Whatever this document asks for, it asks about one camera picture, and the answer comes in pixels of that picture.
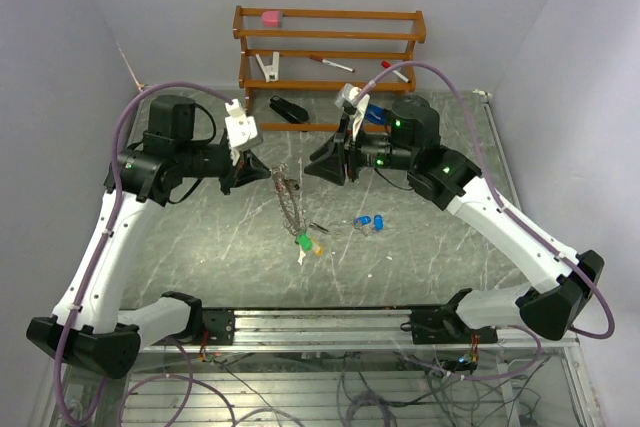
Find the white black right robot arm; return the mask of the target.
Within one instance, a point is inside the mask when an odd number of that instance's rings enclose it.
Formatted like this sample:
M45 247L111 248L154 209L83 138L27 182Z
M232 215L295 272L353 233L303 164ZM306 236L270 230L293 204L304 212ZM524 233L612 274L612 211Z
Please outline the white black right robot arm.
M424 98L396 99L383 112L383 132L373 134L361 129L366 100L336 104L338 128L311 154L306 174L342 186L363 168L403 171L410 191L475 229L526 278L511 288L462 289L445 304L419 309L409 322L414 336L459 343L483 328L517 326L557 341L571 330L595 293L604 268L599 254L553 239L491 187L472 160L444 146L439 113Z

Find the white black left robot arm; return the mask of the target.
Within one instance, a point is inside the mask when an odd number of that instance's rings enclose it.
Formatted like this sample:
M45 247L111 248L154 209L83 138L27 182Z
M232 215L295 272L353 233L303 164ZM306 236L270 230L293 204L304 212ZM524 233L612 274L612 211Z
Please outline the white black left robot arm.
M120 379L141 349L170 336L182 344L201 338L204 308L196 297L170 291L146 307L120 308L137 252L183 180L216 178L228 195L270 176L251 150L262 141L256 121L239 100L225 104L219 143L195 139L199 108L188 97L156 97L141 144L118 154L120 176L105 180L98 221L72 282L52 313L27 327L27 339L51 358Z

